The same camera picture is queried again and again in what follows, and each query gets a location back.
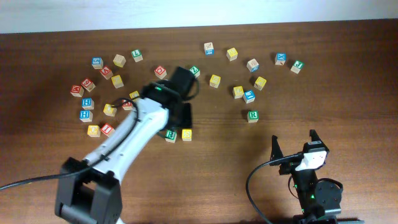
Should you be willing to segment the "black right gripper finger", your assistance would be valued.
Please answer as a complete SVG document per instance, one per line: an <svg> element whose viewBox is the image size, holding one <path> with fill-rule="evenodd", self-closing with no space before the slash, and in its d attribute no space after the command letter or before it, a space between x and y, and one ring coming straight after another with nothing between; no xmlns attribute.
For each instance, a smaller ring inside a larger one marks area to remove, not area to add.
<svg viewBox="0 0 398 224"><path fill-rule="evenodd" d="M278 166L280 164L278 160L284 157L277 139L278 139L277 136L275 135L272 136L270 166Z"/></svg>
<svg viewBox="0 0 398 224"><path fill-rule="evenodd" d="M310 146L325 146L325 143L314 129L310 130L309 135L311 137L311 141L308 143Z"/></svg>

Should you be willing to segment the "yellow S block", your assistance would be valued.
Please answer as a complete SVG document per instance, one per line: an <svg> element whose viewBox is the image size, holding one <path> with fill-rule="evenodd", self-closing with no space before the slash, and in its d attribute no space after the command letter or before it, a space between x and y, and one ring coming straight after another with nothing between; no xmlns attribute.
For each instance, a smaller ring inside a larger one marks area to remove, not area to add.
<svg viewBox="0 0 398 224"><path fill-rule="evenodd" d="M183 141L191 141L192 140L192 130L191 129L182 129L182 140Z"/></svg>
<svg viewBox="0 0 398 224"><path fill-rule="evenodd" d="M212 75L209 81L209 85L213 88L218 88L221 82L221 77L218 75Z"/></svg>

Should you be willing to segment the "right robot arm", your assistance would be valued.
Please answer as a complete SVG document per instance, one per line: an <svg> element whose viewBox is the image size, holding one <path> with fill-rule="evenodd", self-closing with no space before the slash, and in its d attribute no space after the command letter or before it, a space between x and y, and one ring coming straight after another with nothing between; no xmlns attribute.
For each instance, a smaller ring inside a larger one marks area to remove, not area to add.
<svg viewBox="0 0 398 224"><path fill-rule="evenodd" d="M280 175L290 175L295 184L302 214L293 217L294 223L338 223L343 185L317 177L316 171L325 165L330 150L314 129L309 135L311 141L291 156L283 155L277 136L272 136L271 165L279 167Z"/></svg>

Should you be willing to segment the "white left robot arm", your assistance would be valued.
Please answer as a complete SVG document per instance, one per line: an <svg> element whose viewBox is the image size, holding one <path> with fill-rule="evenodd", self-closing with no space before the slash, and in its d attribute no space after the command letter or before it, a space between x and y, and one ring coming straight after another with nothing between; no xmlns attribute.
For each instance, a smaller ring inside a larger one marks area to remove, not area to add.
<svg viewBox="0 0 398 224"><path fill-rule="evenodd" d="M134 109L104 143L83 160L61 166L55 215L68 223L122 223L121 183L146 144L160 131L191 128L194 74L178 67L168 80L146 85Z"/></svg>

